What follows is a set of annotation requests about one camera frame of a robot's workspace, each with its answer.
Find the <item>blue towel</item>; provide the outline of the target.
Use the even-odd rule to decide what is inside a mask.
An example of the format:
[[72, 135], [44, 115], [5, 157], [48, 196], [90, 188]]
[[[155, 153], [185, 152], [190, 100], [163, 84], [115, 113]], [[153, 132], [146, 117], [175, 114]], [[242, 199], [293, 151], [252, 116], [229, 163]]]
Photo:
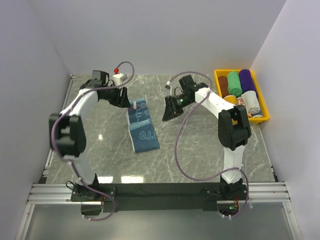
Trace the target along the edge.
[[126, 110], [128, 133], [135, 153], [143, 153], [160, 148], [152, 118], [144, 98], [130, 101]]

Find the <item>white towel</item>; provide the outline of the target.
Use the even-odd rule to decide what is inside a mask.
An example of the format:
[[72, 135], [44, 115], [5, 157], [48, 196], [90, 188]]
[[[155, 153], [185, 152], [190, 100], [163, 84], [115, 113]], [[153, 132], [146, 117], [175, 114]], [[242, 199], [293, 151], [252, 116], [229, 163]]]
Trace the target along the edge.
[[251, 115], [258, 114], [261, 111], [261, 107], [257, 98], [257, 94], [254, 90], [246, 91], [242, 94], [242, 99], [246, 105], [246, 110]]

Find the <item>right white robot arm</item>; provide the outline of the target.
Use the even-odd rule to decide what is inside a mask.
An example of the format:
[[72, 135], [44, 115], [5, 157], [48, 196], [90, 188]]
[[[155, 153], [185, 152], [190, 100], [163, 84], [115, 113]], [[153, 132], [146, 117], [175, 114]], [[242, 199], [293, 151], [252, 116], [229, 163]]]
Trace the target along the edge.
[[190, 104], [203, 106], [212, 113], [218, 120], [218, 139], [223, 146], [224, 160], [223, 170], [218, 174], [219, 190], [211, 195], [217, 199], [233, 200], [241, 193], [247, 194], [242, 165], [245, 146], [252, 133], [246, 108], [224, 100], [207, 84], [196, 83], [191, 75], [182, 77], [179, 84], [180, 95], [170, 94], [164, 98], [162, 120], [166, 122], [181, 116], [183, 108]]

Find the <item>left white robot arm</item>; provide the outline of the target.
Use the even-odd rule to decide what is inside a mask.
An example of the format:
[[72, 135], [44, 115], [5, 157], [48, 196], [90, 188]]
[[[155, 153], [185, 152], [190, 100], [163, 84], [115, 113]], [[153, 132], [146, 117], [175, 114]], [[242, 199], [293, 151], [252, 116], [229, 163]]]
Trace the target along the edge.
[[89, 201], [97, 200], [101, 196], [101, 189], [96, 173], [83, 156], [87, 145], [83, 118], [100, 100], [118, 108], [129, 108], [131, 104], [125, 87], [127, 78], [118, 68], [114, 69], [113, 76], [105, 71], [94, 70], [91, 79], [80, 87], [70, 105], [60, 113], [49, 116], [50, 147], [73, 168], [77, 177], [73, 193]]

